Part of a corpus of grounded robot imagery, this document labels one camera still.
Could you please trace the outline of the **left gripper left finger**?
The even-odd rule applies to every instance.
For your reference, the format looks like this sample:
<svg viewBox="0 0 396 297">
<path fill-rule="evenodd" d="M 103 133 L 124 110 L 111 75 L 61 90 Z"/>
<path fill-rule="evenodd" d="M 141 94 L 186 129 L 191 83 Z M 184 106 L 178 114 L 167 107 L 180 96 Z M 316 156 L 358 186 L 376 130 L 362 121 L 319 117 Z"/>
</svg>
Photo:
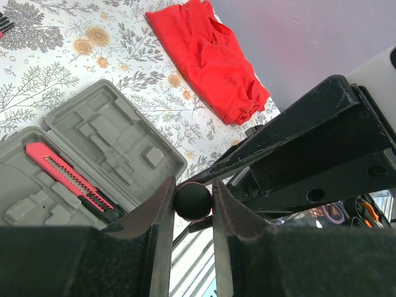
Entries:
<svg viewBox="0 0 396 297">
<path fill-rule="evenodd" d="M 2 296 L 166 296 L 174 177 L 104 230 L 1 228 Z"/>
</svg>

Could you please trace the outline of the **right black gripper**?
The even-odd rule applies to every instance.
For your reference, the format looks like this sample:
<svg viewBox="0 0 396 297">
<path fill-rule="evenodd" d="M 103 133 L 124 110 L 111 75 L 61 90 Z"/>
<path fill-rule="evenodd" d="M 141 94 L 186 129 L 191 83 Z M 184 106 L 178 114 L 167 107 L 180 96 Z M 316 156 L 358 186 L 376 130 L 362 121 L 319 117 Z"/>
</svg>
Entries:
<svg viewBox="0 0 396 297">
<path fill-rule="evenodd" d="M 395 187 L 395 132 L 360 84 L 332 75 L 191 181 L 249 168 L 256 212 L 316 207 Z"/>
</svg>

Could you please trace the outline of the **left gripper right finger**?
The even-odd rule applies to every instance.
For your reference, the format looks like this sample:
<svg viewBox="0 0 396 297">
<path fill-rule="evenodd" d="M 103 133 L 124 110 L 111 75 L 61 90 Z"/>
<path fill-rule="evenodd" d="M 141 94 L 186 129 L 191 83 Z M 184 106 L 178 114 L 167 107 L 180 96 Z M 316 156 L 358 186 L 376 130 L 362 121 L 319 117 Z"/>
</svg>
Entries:
<svg viewBox="0 0 396 297">
<path fill-rule="evenodd" d="M 391 228 L 269 225 L 213 182 L 218 296 L 394 296 Z"/>
</svg>

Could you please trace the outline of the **pink black utility knife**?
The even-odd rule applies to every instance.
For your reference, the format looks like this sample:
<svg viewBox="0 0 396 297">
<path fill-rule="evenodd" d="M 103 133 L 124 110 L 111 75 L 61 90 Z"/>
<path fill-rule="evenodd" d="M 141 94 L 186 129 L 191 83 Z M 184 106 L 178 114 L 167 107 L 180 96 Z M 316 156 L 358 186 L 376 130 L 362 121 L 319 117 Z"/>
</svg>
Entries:
<svg viewBox="0 0 396 297">
<path fill-rule="evenodd" d="M 75 195 L 89 211 L 106 223 L 113 223 L 124 216 L 115 203 L 89 183 L 70 164 L 43 142 L 29 143 L 26 154 L 53 179 Z"/>
</svg>

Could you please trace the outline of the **pink black long screwdriver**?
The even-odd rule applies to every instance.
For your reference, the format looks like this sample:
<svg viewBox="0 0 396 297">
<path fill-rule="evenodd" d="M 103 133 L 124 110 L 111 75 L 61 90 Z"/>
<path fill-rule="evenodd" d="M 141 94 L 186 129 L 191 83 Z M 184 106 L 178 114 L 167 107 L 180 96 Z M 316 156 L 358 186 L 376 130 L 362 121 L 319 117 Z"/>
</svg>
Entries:
<svg viewBox="0 0 396 297">
<path fill-rule="evenodd" d="M 201 221 L 209 215 L 213 207 L 212 194 L 201 183 L 185 183 L 177 188 L 173 207 L 175 212 L 186 221 Z"/>
</svg>

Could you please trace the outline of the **grey plastic tool case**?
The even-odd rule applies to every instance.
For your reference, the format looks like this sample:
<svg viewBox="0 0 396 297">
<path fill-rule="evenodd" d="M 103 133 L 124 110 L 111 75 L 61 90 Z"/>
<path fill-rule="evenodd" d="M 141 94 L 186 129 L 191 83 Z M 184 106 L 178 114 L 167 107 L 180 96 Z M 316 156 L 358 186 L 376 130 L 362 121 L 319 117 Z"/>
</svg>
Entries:
<svg viewBox="0 0 396 297">
<path fill-rule="evenodd" d="M 102 229 L 146 201 L 184 157 L 108 80 L 99 80 L 1 142 L 1 225 Z M 94 188 L 77 197 L 34 158 L 48 147 Z"/>
</svg>

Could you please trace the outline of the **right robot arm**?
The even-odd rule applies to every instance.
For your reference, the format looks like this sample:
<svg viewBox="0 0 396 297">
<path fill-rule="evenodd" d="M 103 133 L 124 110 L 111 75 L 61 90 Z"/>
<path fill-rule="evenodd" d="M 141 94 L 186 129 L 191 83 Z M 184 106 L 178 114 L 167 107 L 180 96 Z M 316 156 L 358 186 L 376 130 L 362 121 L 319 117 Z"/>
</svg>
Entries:
<svg viewBox="0 0 396 297">
<path fill-rule="evenodd" d="M 250 168 L 257 212 L 317 207 L 395 187 L 395 48 L 332 75 L 192 177 L 203 185 Z"/>
</svg>

